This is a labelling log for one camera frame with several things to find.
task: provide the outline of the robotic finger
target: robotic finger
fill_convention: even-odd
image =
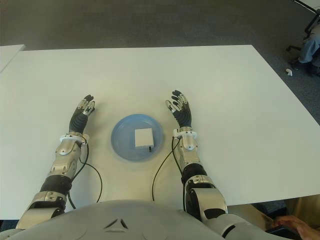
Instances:
[[[175,90],[175,91],[172,92],[172,94],[174,95],[174,96],[172,96],[172,99],[174,99],[174,98],[177,99],[178,98],[177,100],[179,100],[179,102],[181,104],[187,104],[188,103],[187,98],[180,91]]]
[[[181,111],[183,107],[183,102],[181,101],[181,99],[176,96],[172,96],[171,98],[174,100],[173,104],[179,107],[179,110]]]
[[[172,102],[170,102],[169,100],[165,101],[166,107],[172,112],[174,113],[175,111],[181,111],[181,109],[175,104],[173,105]]]
[[[76,107],[69,124],[69,132],[82,134],[87,125],[88,116],[95,110],[94,97],[90,94],[84,97]]]

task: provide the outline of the black joint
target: black joint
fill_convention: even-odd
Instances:
[[[209,208],[204,210],[204,215],[207,219],[215,219],[222,214],[226,214],[226,211],[221,208]]]
[[[174,118],[178,122],[180,128],[190,127],[191,128],[191,115],[185,111],[175,111],[173,113]]]
[[[228,235],[228,233],[230,233],[231,230],[234,229],[235,227],[236,227],[235,225],[232,225],[232,226],[228,227],[228,228],[224,231],[224,233],[222,234],[222,237],[225,239],[226,236]]]
[[[194,183],[193,180],[191,180],[188,185],[186,186],[186,189],[192,189],[192,188],[197,188],[197,189],[212,189],[214,186],[210,183]]]
[[[181,94],[181,92],[178,90],[174,90],[172,94],[178,97]]]
[[[40,192],[57,192],[66,196],[69,190],[71,189],[71,182],[72,180],[67,176],[51,175],[45,179],[40,189]]]
[[[177,98],[176,96],[171,96],[171,98],[172,98],[173,100],[176,100],[176,101],[179,100],[179,98]]]
[[[47,208],[59,208],[64,210],[66,208],[66,202],[63,199],[57,198],[55,201],[35,201],[30,205],[29,209],[47,209]]]
[[[58,208],[58,209],[56,209],[54,211],[54,213],[52,214],[51,218],[57,217],[57,216],[59,216],[61,214],[64,214],[64,213],[65,213],[64,209]]]
[[[201,221],[199,201],[197,194],[193,189],[186,191],[185,210],[188,214]]]
[[[199,163],[192,163],[187,165],[182,171],[182,177],[181,177],[182,184],[185,185],[186,181],[188,181],[189,178],[196,175],[207,176],[207,173],[204,170],[204,167]]]
[[[87,125],[88,116],[80,113],[71,118],[69,124],[69,132],[83,133]]]
[[[89,95],[85,96],[84,99],[87,100],[88,102],[90,102],[94,99],[94,97],[89,94]]]

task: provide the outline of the white object on floor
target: white object on floor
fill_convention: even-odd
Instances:
[[[101,201],[151,201],[179,127],[165,104],[175,89],[190,103],[199,158],[227,205],[320,194],[320,126],[251,45],[20,51],[0,81],[0,219],[19,219],[40,190],[87,94],[96,108],[84,132]],[[156,119],[164,138],[152,159],[131,162],[114,152],[111,133],[136,113]],[[180,178],[171,155],[155,181],[157,203],[182,208]],[[80,208],[99,191],[85,167],[71,197]]]
[[[0,46],[0,73],[6,68],[16,54],[24,48],[25,45]]]
[[[285,71],[287,72],[288,76],[292,77],[292,70],[291,69],[287,68]]]
[[[134,140],[136,149],[153,149],[155,146],[152,128],[135,129]]]

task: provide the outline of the chair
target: chair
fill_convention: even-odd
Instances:
[[[319,16],[320,16],[320,9],[315,11],[314,18],[311,20],[311,22],[309,22],[308,26],[306,26],[306,28],[304,29],[304,32],[306,33],[306,37],[303,40],[308,39],[310,37],[312,27],[313,27],[314,23],[316,22],[316,20],[318,19]],[[286,48],[286,51],[290,52],[291,49],[295,49],[295,50],[300,51],[301,47],[290,45],[290,46],[288,46]]]

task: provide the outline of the small white box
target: small white box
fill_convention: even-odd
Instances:
[[[135,129],[134,139],[136,149],[149,149],[151,151],[151,148],[155,146],[152,128]]]

